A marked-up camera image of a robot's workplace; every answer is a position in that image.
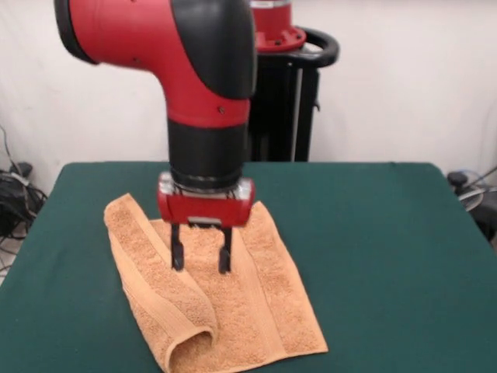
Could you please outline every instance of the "table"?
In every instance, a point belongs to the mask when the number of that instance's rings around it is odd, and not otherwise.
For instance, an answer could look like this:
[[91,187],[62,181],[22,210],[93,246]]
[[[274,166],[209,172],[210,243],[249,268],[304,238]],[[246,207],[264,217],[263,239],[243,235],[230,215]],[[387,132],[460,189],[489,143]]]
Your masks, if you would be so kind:
[[[71,164],[0,287],[0,370],[159,372],[131,315],[103,209],[157,218],[159,162]],[[497,258],[428,164],[253,163],[328,341],[261,372],[495,372]]]

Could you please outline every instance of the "orange towel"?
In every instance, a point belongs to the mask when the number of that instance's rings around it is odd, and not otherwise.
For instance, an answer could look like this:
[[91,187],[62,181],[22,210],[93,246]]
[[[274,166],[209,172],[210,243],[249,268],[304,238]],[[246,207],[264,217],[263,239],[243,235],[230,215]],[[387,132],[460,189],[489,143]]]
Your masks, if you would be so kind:
[[221,373],[328,351],[297,268],[260,202],[233,232],[231,273],[217,272],[223,236],[181,227],[185,270],[171,269],[169,225],[131,195],[105,223],[124,292],[162,370]]

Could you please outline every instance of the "red robot arm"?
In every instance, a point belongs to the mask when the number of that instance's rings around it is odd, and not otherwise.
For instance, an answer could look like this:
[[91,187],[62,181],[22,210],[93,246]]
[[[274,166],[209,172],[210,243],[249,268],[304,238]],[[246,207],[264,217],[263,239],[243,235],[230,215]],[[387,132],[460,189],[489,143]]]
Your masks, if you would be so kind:
[[[55,0],[54,4],[59,34],[73,56],[92,64],[149,71],[162,85],[170,175],[160,177],[158,204],[162,217],[173,225],[173,266],[183,265],[179,224],[212,221],[231,239],[227,229],[247,222],[254,198],[253,183],[242,179],[249,100],[256,79],[249,3]],[[172,189],[165,188],[165,180]],[[247,186],[249,193],[237,194]],[[221,272],[229,270],[230,244],[226,242],[221,250],[221,257],[227,258],[224,265],[220,263]]]

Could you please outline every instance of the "black robot stand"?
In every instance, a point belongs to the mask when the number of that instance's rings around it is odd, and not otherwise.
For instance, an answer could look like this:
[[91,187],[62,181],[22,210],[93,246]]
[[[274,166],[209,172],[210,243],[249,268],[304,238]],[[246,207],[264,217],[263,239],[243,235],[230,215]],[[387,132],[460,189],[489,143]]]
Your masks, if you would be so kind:
[[251,161],[306,162],[309,159],[312,120],[318,105],[319,68],[334,64],[339,45],[320,31],[301,28],[307,44],[284,53],[258,55],[257,89],[248,123]]

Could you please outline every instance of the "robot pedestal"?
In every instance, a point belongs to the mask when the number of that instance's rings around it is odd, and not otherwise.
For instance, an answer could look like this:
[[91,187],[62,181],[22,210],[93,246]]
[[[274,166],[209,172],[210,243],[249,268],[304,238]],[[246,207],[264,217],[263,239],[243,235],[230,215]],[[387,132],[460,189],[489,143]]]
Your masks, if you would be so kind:
[[337,61],[339,45],[325,33],[291,26],[290,1],[251,1],[251,7],[258,75],[247,159],[306,162],[314,110],[319,108],[318,69]]

